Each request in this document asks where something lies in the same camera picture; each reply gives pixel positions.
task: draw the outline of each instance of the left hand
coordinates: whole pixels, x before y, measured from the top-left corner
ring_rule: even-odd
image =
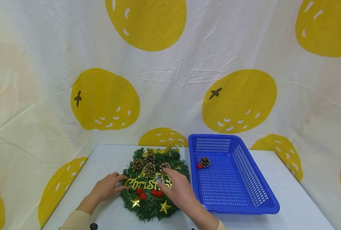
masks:
[[[114,194],[117,194],[124,189],[128,189],[127,186],[115,187],[118,182],[126,179],[128,179],[127,176],[119,175],[119,173],[113,172],[95,184],[90,196],[95,197],[100,202],[107,200]]]
[[[126,180],[128,177],[124,175],[119,175],[117,172],[113,172],[103,179],[99,180],[90,194],[86,196],[76,210],[83,211],[89,215],[92,215],[95,208],[101,201],[104,201],[114,194],[122,191],[123,189],[128,189],[127,186],[116,187],[117,183],[121,180]]]

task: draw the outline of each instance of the christmas wreath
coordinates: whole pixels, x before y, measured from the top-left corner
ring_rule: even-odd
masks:
[[[154,217],[161,220],[170,217],[179,209],[157,187],[158,180],[171,187],[171,180],[163,168],[174,169],[189,178],[185,160],[180,159],[178,148],[169,145],[166,149],[138,149],[134,152],[133,161],[123,170],[129,179],[123,181],[128,190],[120,193],[124,207],[134,212],[140,220],[150,221]]]

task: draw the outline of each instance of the hand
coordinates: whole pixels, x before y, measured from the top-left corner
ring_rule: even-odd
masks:
[[[123,189],[128,189],[127,186],[115,187],[118,182],[126,179],[128,179],[127,176],[113,172],[95,184],[90,196],[96,197],[99,201],[109,199],[112,195],[121,192]]]
[[[117,183],[121,180],[126,180],[128,177],[124,175],[119,175],[117,172],[113,172],[103,179],[99,180],[90,194],[86,196],[76,210],[83,211],[92,215],[95,208],[99,205],[101,201],[104,201],[114,194],[122,191],[123,189],[128,189],[127,186],[116,187]]]
[[[186,214],[199,207],[200,203],[197,201],[187,177],[173,169],[163,168],[163,170],[170,177],[172,187],[168,188],[163,183],[158,183],[158,187],[168,198]]]
[[[163,170],[170,177],[172,187],[168,188],[163,183],[158,183],[158,187],[195,223],[199,230],[216,230],[219,221],[196,199],[187,177],[173,169],[163,168]]]

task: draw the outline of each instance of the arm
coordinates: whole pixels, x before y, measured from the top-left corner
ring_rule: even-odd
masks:
[[[88,194],[64,222],[60,230],[90,230],[90,216],[101,201],[109,199],[114,194],[128,189],[127,186],[115,187],[115,185],[126,180],[128,177],[114,172],[99,180],[90,194]]]
[[[168,188],[163,183],[158,187],[180,208],[197,226],[199,230],[223,230],[223,224],[212,216],[196,199],[187,178],[172,169],[163,169],[172,181]]]

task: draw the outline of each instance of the gold star ornament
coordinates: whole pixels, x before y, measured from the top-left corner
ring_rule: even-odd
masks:
[[[140,206],[140,200],[138,199],[138,197],[136,197],[134,200],[132,200],[132,208],[134,208],[135,206]]]
[[[170,205],[167,204],[167,201],[165,201],[164,203],[161,203],[161,209],[159,212],[165,212],[165,214],[168,214],[168,208],[171,208]]]

